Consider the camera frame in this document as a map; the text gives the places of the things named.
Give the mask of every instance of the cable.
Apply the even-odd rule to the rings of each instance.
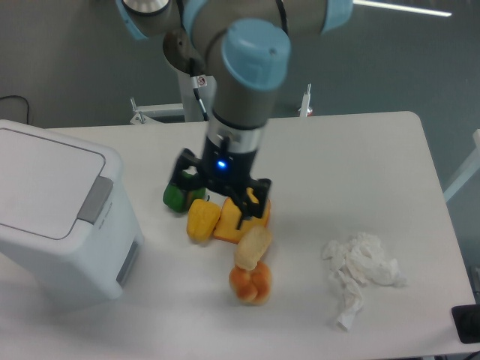
[[[280,18],[282,20],[282,30],[285,34],[288,35],[288,19],[287,19],[287,12],[285,11],[284,0],[276,0],[278,13],[280,14]]]
[[[475,358],[478,354],[480,354],[480,351],[477,352],[472,352],[470,355],[468,355],[464,360],[472,360]]]
[[[190,58],[188,72],[189,72],[190,78],[195,77],[195,59],[194,58]],[[198,91],[198,88],[193,87],[193,94],[195,95],[196,101],[200,106],[200,111],[202,112],[203,121],[207,122],[209,120],[209,114],[207,113],[207,110],[205,108],[205,105],[203,104],[202,98],[200,97],[200,91]]]
[[[27,104],[27,120],[26,120],[25,123],[27,125],[30,125],[30,122],[29,122],[30,103],[29,103],[29,101],[25,97],[20,96],[20,95],[7,95],[7,96],[0,97],[0,101],[6,100],[6,99],[22,99],[23,101],[25,101],[25,104]]]

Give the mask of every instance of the gray floor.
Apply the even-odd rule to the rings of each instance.
[[[317,115],[410,110],[441,184],[480,128],[480,1],[404,1],[449,18],[355,6],[323,36],[295,40],[273,116],[294,116],[308,83]],[[162,38],[136,42],[107,0],[0,1],[0,96],[26,96],[42,128],[127,124],[138,104],[180,101]],[[0,118],[25,121],[23,104]],[[448,204],[467,266],[480,263],[480,174]]]

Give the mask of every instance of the crumpled tissue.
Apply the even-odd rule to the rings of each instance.
[[[364,287],[369,281],[384,287],[407,285],[398,261],[387,259],[382,241],[375,235],[360,232],[347,244],[332,240],[323,249],[322,259],[330,260],[330,270],[339,275],[344,286],[345,308],[337,321],[347,331],[364,304],[359,285]]]

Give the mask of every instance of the orange bread roll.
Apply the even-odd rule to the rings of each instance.
[[[269,267],[261,261],[252,271],[235,266],[230,272],[229,282],[241,302],[262,305],[269,300],[272,273]]]

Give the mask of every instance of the light blue joint cap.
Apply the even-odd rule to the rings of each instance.
[[[121,19],[130,32],[130,35],[132,35],[135,40],[147,39],[147,37],[137,28],[135,22],[130,18],[130,15],[128,15],[127,10],[122,4],[122,0],[115,0],[115,3],[117,4],[118,12],[120,13]]]
[[[207,1],[208,0],[190,0],[187,3],[187,6],[185,6],[183,12],[183,26],[185,27],[190,40],[192,40],[192,31],[194,30],[195,19]]]
[[[328,0],[325,25],[322,32],[342,26],[352,14],[353,0]]]
[[[234,22],[222,43],[226,69],[243,86],[259,92],[274,90],[285,80],[290,50],[287,34],[260,19]]]

